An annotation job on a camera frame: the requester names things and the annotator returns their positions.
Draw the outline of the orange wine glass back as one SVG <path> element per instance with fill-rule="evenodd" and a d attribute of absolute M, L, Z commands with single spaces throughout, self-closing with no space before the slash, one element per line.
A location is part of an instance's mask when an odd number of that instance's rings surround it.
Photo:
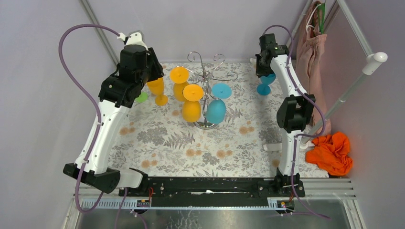
<path fill-rule="evenodd" d="M 158 78 L 157 80 L 147 82 L 147 86 L 151 93 L 156 96 L 155 104 L 158 106 L 164 106 L 168 102 L 168 97 L 164 94 L 164 80 Z"/>

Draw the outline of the blue wine glass back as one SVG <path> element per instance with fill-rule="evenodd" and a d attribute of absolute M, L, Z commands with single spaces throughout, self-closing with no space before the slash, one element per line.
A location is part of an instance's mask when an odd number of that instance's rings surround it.
<path fill-rule="evenodd" d="M 276 75 L 273 73 L 267 76 L 261 76 L 259 79 L 261 84 L 256 87 L 256 92 L 263 96 L 269 95 L 271 93 L 270 85 L 275 81 Z"/>

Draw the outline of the green wine glass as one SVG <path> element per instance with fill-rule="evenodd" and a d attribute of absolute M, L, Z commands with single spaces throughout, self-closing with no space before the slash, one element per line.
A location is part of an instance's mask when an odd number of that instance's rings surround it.
<path fill-rule="evenodd" d="M 139 97 L 137 97 L 137 98 L 135 99 L 135 102 L 137 102 L 137 103 L 144 103 L 144 102 L 146 102 L 146 101 L 148 100 L 148 98 L 149 98 L 148 93 L 147 93 L 147 92 L 142 92 L 142 93 L 139 95 Z"/>

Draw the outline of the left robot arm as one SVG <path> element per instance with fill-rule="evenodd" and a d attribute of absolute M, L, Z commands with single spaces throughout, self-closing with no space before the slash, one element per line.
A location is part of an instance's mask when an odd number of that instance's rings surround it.
<path fill-rule="evenodd" d="M 163 76 L 162 65 L 152 47 L 124 46 L 116 70 L 101 84 L 97 104 L 99 111 L 84 149 L 73 163 L 65 164 L 63 173 L 107 194 L 116 188 L 130 188 L 136 196 L 146 194 L 146 173 L 134 168 L 110 168 L 108 159 L 135 99 L 147 82 Z"/>

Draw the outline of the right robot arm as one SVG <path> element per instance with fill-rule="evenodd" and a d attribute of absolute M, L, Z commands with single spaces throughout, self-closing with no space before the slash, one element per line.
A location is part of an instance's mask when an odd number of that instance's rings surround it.
<path fill-rule="evenodd" d="M 273 33 L 259 38 L 260 53 L 256 54 L 256 76 L 261 80 L 257 92 L 268 95 L 269 85 L 278 80 L 284 100 L 277 111 L 277 124 L 282 130 L 282 158 L 273 181 L 275 193 L 285 197 L 299 184 L 298 145 L 309 124 L 315 96 L 307 94 L 290 63 L 286 45 L 279 45 Z"/>

